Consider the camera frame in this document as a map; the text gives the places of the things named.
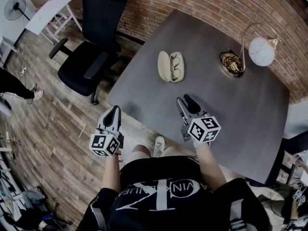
white sneaker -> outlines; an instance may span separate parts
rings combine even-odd
[[[162,136],[158,136],[155,140],[154,157],[160,157],[165,149],[165,139]]]
[[[36,101],[36,100],[39,100],[44,94],[44,91],[43,90],[39,90],[39,91],[36,91],[34,93],[34,99],[33,101]]]
[[[31,87],[30,91],[32,92],[36,92],[37,91],[37,84],[36,83],[33,83],[33,86]]]

gray table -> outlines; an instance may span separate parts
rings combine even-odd
[[[219,54],[240,45],[216,28],[174,11],[151,35],[125,69],[108,100],[123,112],[169,139],[183,144],[176,98],[200,98],[222,129],[211,149],[217,161],[251,179],[265,182],[276,158],[286,122],[289,91],[246,52],[242,78],[227,76]],[[185,78],[166,83],[158,74],[160,51],[180,51]]]

brick wall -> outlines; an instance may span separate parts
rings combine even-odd
[[[35,5],[47,0],[32,0]],[[147,40],[159,24],[178,9],[225,32],[237,41],[252,22],[272,25],[280,34],[276,58],[270,69],[288,87],[291,103],[308,99],[308,26],[306,1],[298,0],[128,0],[119,30]],[[81,0],[71,7],[81,18]],[[253,37],[267,36],[268,29],[255,26],[245,36],[247,45]]]

hand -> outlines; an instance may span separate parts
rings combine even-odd
[[[303,166],[304,165],[304,162],[302,161],[301,158],[298,158],[294,161],[295,165],[297,166]]]
[[[193,146],[195,147],[195,149],[197,149],[199,146],[205,146],[205,147],[210,147],[209,143],[201,143],[198,140],[193,139]]]
[[[117,150],[117,151],[115,152],[115,155],[122,155],[122,152],[121,152],[120,150]]]

gold lamp base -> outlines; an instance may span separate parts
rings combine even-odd
[[[231,51],[220,54],[220,66],[230,77],[240,78],[245,71],[241,59]]]

